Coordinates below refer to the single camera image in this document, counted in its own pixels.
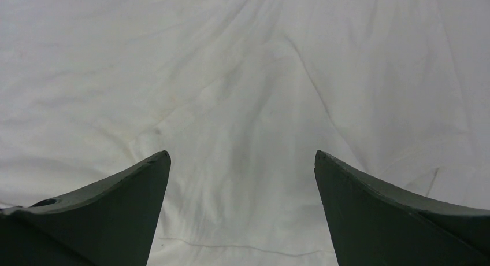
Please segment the wrinkled fabric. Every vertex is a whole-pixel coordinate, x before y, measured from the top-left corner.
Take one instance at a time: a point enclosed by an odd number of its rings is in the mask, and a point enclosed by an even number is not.
[[[167,150],[152,266],[336,265],[318,149],[490,208],[488,18],[490,0],[0,0],[0,203]]]

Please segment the dark plastic part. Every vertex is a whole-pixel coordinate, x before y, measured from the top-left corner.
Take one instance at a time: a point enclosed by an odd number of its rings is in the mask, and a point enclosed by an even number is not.
[[[490,211],[413,194],[322,151],[315,176],[340,266],[490,265]]]
[[[169,171],[159,152],[76,191],[0,210],[0,265],[145,266]]]

